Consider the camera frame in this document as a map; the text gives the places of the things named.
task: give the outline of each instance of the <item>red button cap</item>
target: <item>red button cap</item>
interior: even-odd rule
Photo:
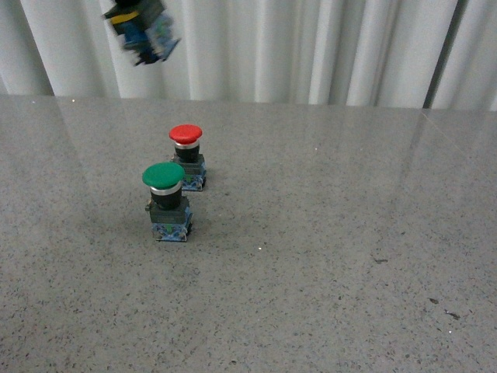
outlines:
[[[169,132],[169,137],[181,145],[193,144],[202,136],[202,129],[195,124],[180,124]]]

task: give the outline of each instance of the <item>stone tabletop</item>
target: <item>stone tabletop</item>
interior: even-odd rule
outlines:
[[[0,96],[0,167],[2,372],[497,371],[497,113]]]

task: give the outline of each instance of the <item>green button cap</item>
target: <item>green button cap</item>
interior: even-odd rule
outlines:
[[[173,162],[156,163],[148,167],[141,179],[149,187],[168,189],[175,186],[185,177],[182,166]]]

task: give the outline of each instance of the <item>curtain fold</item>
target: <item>curtain fold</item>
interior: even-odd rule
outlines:
[[[422,107],[457,0],[164,0],[182,40],[134,67],[111,0],[0,2],[0,93]],[[497,2],[471,0],[433,108],[497,110]]]

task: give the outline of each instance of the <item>dark speck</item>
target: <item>dark speck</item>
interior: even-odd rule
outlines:
[[[448,312],[446,309],[444,309],[445,313],[447,315],[451,315],[455,320],[458,320],[460,319],[461,317],[457,314],[457,313],[453,313],[453,312]]]

